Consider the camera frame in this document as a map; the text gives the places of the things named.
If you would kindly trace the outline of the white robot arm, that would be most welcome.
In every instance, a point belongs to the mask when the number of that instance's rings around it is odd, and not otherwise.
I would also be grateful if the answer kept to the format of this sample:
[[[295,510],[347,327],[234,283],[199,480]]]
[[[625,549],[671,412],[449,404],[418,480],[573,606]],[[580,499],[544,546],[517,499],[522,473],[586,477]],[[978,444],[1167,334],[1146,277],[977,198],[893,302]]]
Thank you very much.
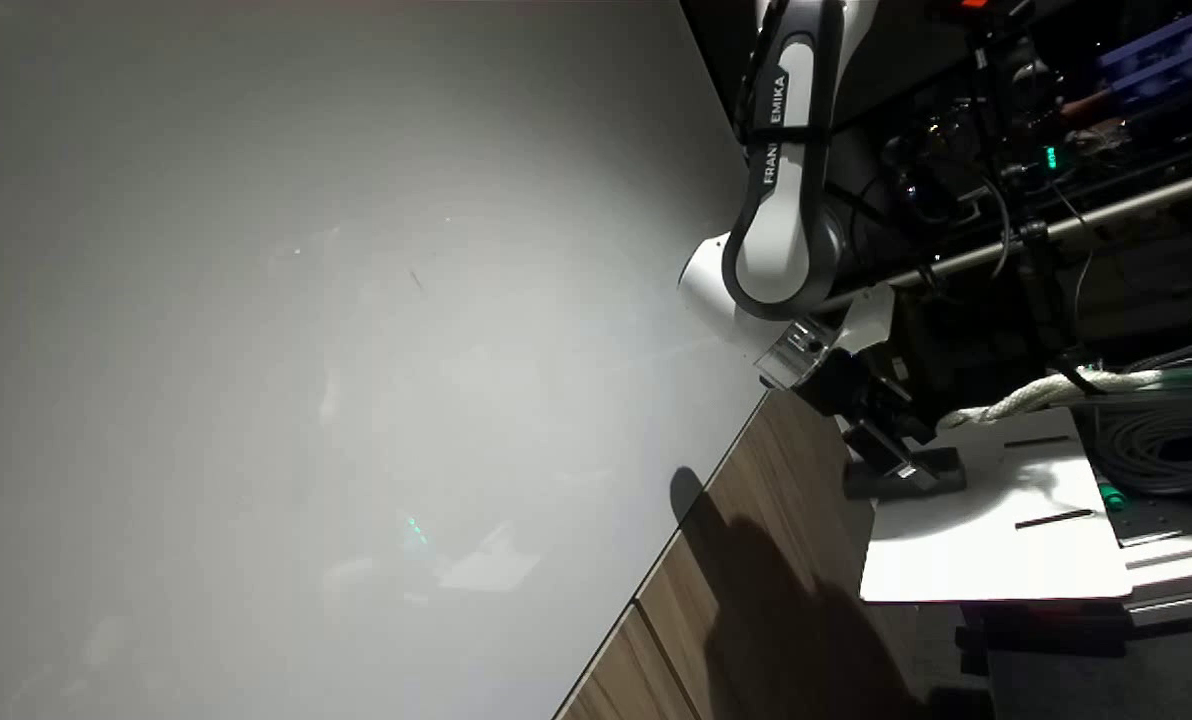
[[[744,198],[674,277],[723,335],[809,319],[842,277],[849,243],[826,217],[833,122],[876,12],[879,0],[750,0],[733,78]]]

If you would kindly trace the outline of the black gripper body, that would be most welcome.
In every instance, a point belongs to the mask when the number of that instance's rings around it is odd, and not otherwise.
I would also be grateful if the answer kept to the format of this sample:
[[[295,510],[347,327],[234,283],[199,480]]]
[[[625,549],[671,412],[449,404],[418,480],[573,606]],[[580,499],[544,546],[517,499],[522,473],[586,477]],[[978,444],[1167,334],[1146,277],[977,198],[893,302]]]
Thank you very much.
[[[934,438],[934,421],[893,373],[887,342],[887,319],[842,319],[841,327],[809,324],[813,367],[794,384],[794,398],[822,416],[866,428],[879,442],[926,444]]]

